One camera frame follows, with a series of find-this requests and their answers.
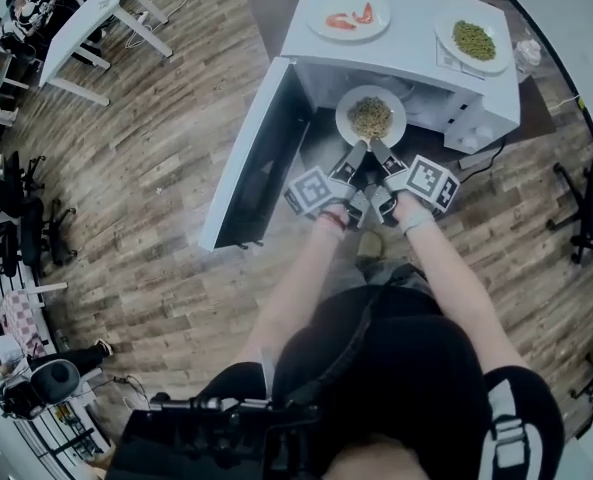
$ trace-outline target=white plate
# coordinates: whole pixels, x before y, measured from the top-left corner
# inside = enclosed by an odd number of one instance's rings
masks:
[[[485,33],[492,38],[496,46],[496,57],[492,60],[478,60],[462,52],[454,42],[454,25],[464,20],[467,23],[478,25],[485,30]],[[445,49],[459,61],[468,66],[482,71],[483,73],[499,74],[507,69],[512,59],[512,45],[506,39],[505,34],[499,31],[485,19],[484,13],[473,13],[471,11],[453,11],[449,14],[442,14],[436,19],[436,36]]]
[[[364,16],[368,3],[372,7],[372,21],[361,24],[354,19],[354,14],[359,18]],[[341,29],[329,26],[327,18],[334,14],[347,14],[347,17],[338,19],[355,28]],[[382,33],[390,20],[391,12],[385,0],[321,0],[309,10],[307,24],[314,32],[329,39],[362,41]]]
[[[394,114],[387,135],[381,139],[385,146],[391,148],[398,143],[405,133],[405,128],[407,128],[407,115],[405,113],[405,107],[396,95],[377,85],[361,85],[360,87],[348,91],[345,96],[341,98],[336,107],[336,126],[338,127],[338,131],[343,136],[343,139],[349,142],[352,146],[359,140],[365,140],[364,137],[356,134],[354,130],[352,130],[352,125],[349,122],[347,113],[358,101],[368,97],[380,98]],[[369,145],[369,141],[367,140],[366,142],[368,149],[371,151],[372,148]]]

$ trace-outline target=shoe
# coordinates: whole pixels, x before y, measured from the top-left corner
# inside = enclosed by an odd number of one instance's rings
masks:
[[[96,340],[96,343],[94,343],[94,345],[100,345],[101,347],[103,347],[103,349],[105,349],[105,357],[114,355],[114,349],[105,340]]]
[[[378,260],[383,256],[383,239],[375,231],[367,230],[363,233],[358,244],[359,259]]]

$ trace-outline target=beige shoe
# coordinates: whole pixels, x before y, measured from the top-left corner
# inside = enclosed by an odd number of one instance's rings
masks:
[[[382,237],[375,231],[367,230],[363,233],[358,244],[360,259],[377,260],[383,256],[384,242]]]

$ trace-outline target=checkered cloth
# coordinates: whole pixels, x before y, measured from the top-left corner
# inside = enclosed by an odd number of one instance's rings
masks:
[[[18,342],[23,354],[31,354],[34,357],[46,355],[34,320],[34,311],[25,290],[5,294],[0,306],[0,322],[5,333],[11,334]]]

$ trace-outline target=person's right arm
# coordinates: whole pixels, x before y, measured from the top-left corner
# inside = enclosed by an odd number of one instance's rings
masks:
[[[409,192],[398,194],[394,216],[399,222],[421,210]],[[436,302],[446,317],[456,322],[474,346],[483,373],[502,366],[529,368],[509,341],[494,305],[476,274],[432,220],[407,232],[420,259]]]

